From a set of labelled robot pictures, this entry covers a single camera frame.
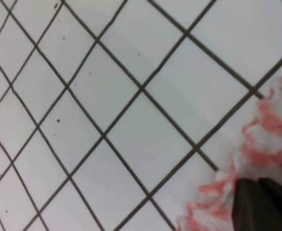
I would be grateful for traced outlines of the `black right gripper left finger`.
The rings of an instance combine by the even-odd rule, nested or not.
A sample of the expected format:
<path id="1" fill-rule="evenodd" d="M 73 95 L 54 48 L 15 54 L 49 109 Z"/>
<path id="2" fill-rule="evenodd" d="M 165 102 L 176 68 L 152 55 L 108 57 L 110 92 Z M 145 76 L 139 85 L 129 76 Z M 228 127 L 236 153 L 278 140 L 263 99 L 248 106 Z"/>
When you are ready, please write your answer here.
<path id="1" fill-rule="evenodd" d="M 232 221 L 235 231 L 282 231 L 282 214 L 258 181 L 236 183 Z"/>

